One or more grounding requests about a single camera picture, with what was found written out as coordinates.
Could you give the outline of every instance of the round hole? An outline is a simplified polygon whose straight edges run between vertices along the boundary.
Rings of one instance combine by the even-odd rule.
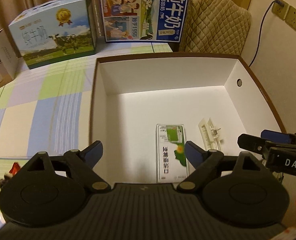
[[[239,87],[241,87],[242,86],[242,81],[241,81],[241,79],[239,78],[239,79],[237,79],[237,86],[239,86]]]

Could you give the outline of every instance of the plaid tablecloth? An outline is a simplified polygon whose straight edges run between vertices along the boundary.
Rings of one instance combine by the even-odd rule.
[[[38,151],[62,155],[89,145],[91,90],[98,57],[170,51],[166,43],[106,44],[99,39],[93,56],[33,70],[22,63],[16,79],[0,88],[0,177],[14,161],[23,165]]]

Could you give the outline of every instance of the quilted chair cover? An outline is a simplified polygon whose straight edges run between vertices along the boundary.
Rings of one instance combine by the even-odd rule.
[[[231,0],[189,0],[179,51],[240,55],[250,13]]]

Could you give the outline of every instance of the power cord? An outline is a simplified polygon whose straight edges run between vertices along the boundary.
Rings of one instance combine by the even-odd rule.
[[[263,19],[261,21],[261,25],[260,25],[260,30],[259,30],[259,38],[258,38],[258,45],[257,45],[257,50],[256,50],[256,53],[255,53],[255,56],[254,58],[252,59],[251,63],[249,64],[249,67],[251,67],[251,65],[253,64],[253,62],[255,61],[255,58],[257,56],[257,53],[258,53],[258,49],[259,49],[259,44],[260,44],[260,37],[261,37],[261,29],[263,28],[263,23],[264,23],[264,20],[265,20],[265,17],[270,9],[270,7],[273,5],[273,3],[278,3],[281,7],[284,7],[285,4],[282,2],[282,1],[279,1],[279,0],[274,0],[271,2],[271,4],[269,5],[268,9],[266,10],[264,16],[263,16]]]

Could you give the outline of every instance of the wall socket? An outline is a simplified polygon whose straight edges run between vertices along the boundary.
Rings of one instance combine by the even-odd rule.
[[[285,22],[296,30],[296,8],[289,7]]]
[[[272,13],[277,15],[279,18],[281,18],[282,20],[284,20],[286,18],[288,9],[289,9],[289,4],[286,3],[284,0],[279,0],[281,2],[283,2],[285,4],[284,7],[280,6],[278,3],[273,3],[272,5]]]

